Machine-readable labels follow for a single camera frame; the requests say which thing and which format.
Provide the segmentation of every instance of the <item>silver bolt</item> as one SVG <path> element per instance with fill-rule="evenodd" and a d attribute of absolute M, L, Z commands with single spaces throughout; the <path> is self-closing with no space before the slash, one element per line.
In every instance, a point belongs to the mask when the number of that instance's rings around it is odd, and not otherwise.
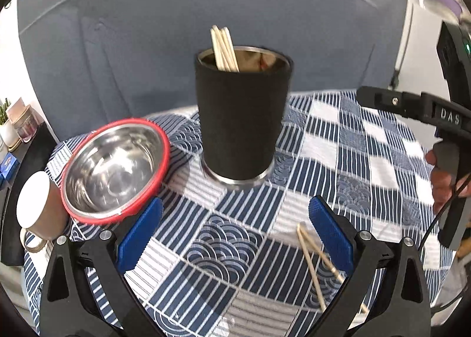
<path fill-rule="evenodd" d="M 59 245 L 62 245 L 62 244 L 65 243 L 66 241 L 67 241 L 67 237 L 64 236 L 64 235 L 59 236 L 59 237 L 57 238 L 57 243 L 58 243 Z"/>
<path fill-rule="evenodd" d="M 110 230 L 103 230 L 100 233 L 100 239 L 102 240 L 108 240 L 111 237 L 111 231 Z"/>
<path fill-rule="evenodd" d="M 414 241 L 411 238 L 404 238 L 404 244 L 411 247 L 414 245 Z"/>
<path fill-rule="evenodd" d="M 360 238 L 362 240 L 371 240 L 371 234 L 367 230 L 360 231 Z"/>

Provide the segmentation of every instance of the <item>blue rubber tip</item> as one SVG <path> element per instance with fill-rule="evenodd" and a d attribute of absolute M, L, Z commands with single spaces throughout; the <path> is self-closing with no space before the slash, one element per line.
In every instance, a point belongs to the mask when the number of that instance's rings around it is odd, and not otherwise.
<path fill-rule="evenodd" d="M 116 269 L 124 274 L 136 267 L 142 252 L 162 219 L 163 204 L 155 197 L 118 246 Z"/>
<path fill-rule="evenodd" d="M 309 219 L 324 243 L 335 267 L 353 272 L 353 247 L 332 216 L 332 210 L 317 197 L 309 202 Z"/>

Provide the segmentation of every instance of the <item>black cup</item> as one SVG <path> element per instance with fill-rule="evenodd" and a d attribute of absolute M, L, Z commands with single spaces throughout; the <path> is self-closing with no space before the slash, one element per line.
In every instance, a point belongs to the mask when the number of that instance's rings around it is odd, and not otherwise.
<path fill-rule="evenodd" d="M 273 167 L 293 61 L 235 46 L 240 72 L 220 71 L 212 49 L 195 57 L 202 165 L 222 183 L 256 185 Z"/>

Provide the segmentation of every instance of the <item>human hand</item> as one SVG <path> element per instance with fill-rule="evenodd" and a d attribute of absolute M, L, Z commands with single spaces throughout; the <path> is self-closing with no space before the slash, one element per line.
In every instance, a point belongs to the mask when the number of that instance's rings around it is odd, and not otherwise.
<path fill-rule="evenodd" d="M 431 165 L 437 164 L 437 157 L 432 150 L 427 152 L 425 155 L 425 160 Z M 468 175 L 460 179 L 456 183 L 456 188 L 458 189 L 466 180 Z M 451 175 L 439 168 L 435 167 L 430 173 L 430 183 L 432 183 L 432 196 L 435 200 L 433 204 L 433 212 L 436 215 L 443 205 L 451 198 L 452 194 L 452 185 L 451 185 Z M 466 197 L 471 195 L 471 183 L 469 183 L 463 191 L 458 195 L 459 197 Z"/>

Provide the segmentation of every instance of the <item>potted plant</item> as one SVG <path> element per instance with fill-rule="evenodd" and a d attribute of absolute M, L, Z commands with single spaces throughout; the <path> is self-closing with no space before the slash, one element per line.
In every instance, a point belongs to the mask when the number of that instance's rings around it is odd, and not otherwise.
<path fill-rule="evenodd" d="M 5 99 L 5 103 L 0 106 L 0 136 L 8 148 L 12 149 L 19 143 L 20 137 L 13 128 L 11 121 L 6 116 L 6 109 L 9 105 L 10 102 L 8 99 Z"/>

